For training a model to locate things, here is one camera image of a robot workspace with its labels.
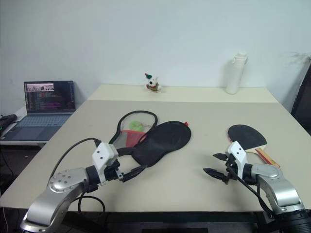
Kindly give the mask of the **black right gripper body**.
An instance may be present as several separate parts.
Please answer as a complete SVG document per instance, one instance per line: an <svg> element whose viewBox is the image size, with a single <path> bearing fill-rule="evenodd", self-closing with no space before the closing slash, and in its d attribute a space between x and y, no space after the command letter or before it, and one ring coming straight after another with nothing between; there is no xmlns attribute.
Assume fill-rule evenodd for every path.
<svg viewBox="0 0 311 233"><path fill-rule="evenodd" d="M238 166L236 163L236 158L232 154L225 154L225 166L227 171L227 176L225 179L225 184L228 185L230 180L237 180L238 178Z"/></svg>

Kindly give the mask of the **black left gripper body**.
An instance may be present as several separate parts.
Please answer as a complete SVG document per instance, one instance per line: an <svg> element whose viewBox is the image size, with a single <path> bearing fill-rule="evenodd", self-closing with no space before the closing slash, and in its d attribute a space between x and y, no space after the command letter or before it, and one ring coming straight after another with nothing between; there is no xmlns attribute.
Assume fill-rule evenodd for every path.
<svg viewBox="0 0 311 233"><path fill-rule="evenodd" d="M104 176L105 176L105 180L111 181L111 180L119 180L119 181L123 181L123 173L119 170L120 167L120 163L119 161L116 159L112 165L107 166L104 169Z"/></svg>

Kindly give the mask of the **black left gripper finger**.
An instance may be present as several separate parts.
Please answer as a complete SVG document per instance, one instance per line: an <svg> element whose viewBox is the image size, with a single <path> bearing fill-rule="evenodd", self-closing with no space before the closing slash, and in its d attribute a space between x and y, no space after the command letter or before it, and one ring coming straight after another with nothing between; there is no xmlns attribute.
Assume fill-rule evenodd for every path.
<svg viewBox="0 0 311 233"><path fill-rule="evenodd" d="M124 183L126 181L133 179L134 177L139 175L145 168L147 168L147 166L139 166L132 169L130 172L123 174L122 182Z"/></svg>
<svg viewBox="0 0 311 233"><path fill-rule="evenodd" d="M126 147L117 149L118 156L132 155L132 153L136 150L134 147Z"/></svg>

